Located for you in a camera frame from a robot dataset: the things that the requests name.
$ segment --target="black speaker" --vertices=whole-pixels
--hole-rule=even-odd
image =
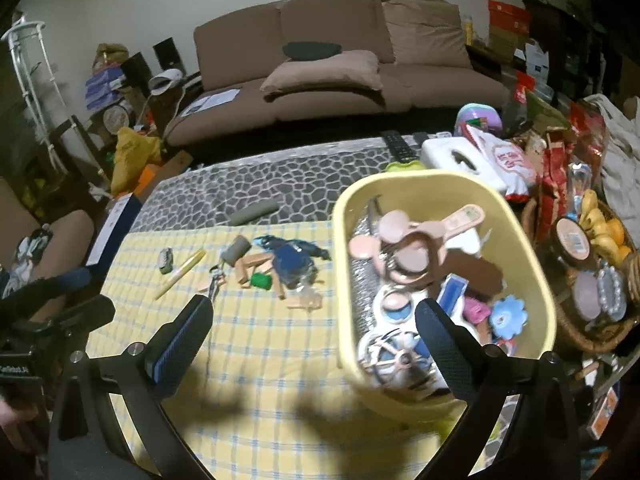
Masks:
[[[146,64],[145,58],[140,52],[134,54],[124,61],[120,68],[127,77],[127,83],[134,88],[140,88],[142,95],[149,97],[149,80],[151,79],[151,69]]]
[[[154,45],[154,51],[162,70],[177,68],[186,75],[184,66],[182,65],[182,60],[180,59],[180,54],[178,54],[175,47],[174,38],[169,38],[168,40],[161,41]]]

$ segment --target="pink toy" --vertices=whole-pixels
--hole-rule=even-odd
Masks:
[[[465,296],[465,306],[462,309],[462,315],[469,323],[477,325],[487,319],[490,314],[491,307],[486,303]]]
[[[439,222],[411,222],[404,211],[396,209],[380,219],[377,237],[353,237],[349,253],[360,260],[372,258],[381,276],[400,285],[413,285],[444,262],[447,240],[483,220],[484,210],[475,204],[467,204]]]

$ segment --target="yellow checkered tablecloth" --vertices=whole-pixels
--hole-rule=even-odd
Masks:
[[[115,318],[90,335],[87,353],[120,354],[133,341],[148,341],[187,304],[237,234],[251,240],[267,232],[332,244],[328,222],[127,235],[102,290],[116,306]],[[154,301],[164,247],[174,249],[177,264],[199,248],[207,255]],[[436,451],[434,433],[369,411],[345,382],[337,368],[332,265],[316,264],[324,300],[311,313],[288,309],[273,292],[243,290],[231,276],[193,365],[176,395],[163,402],[218,480],[412,479]],[[122,398],[112,399],[138,463],[151,467]]]

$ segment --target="banana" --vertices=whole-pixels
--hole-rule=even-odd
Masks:
[[[609,232],[609,225],[605,221],[597,221],[591,229],[587,231],[587,236],[589,238],[595,238],[600,235],[611,236]]]
[[[618,244],[613,238],[609,235],[596,236],[591,240],[591,245],[595,251],[603,258],[606,258],[611,265],[615,263],[616,256],[618,256]]]
[[[593,226],[599,222],[604,222],[606,224],[607,221],[604,219],[602,211],[600,211],[598,208],[592,209],[582,220],[582,222],[580,223],[580,227],[582,227],[585,231],[588,231],[589,229],[593,229]]]
[[[582,225],[582,222],[584,222],[584,219],[587,218],[587,215],[597,207],[598,196],[593,189],[588,189],[582,196],[582,205],[580,206],[580,221],[578,223]]]

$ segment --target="yellow plastic basket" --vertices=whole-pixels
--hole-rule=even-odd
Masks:
[[[383,173],[349,186],[334,209],[334,269],[338,302],[338,366],[364,405],[383,416],[405,422],[425,422],[443,416],[458,416],[466,404],[453,396],[405,402],[379,388],[358,364],[351,307],[351,273],[347,243],[367,202],[380,196],[383,212],[402,209],[414,221],[441,220],[463,205],[481,206],[486,219],[479,228],[482,237],[492,229],[482,247],[482,257],[498,265],[507,288],[524,300],[529,319],[517,338],[519,357],[537,359],[551,350],[556,338],[554,300],[540,264],[517,218],[503,197],[481,180],[464,173],[441,170]]]

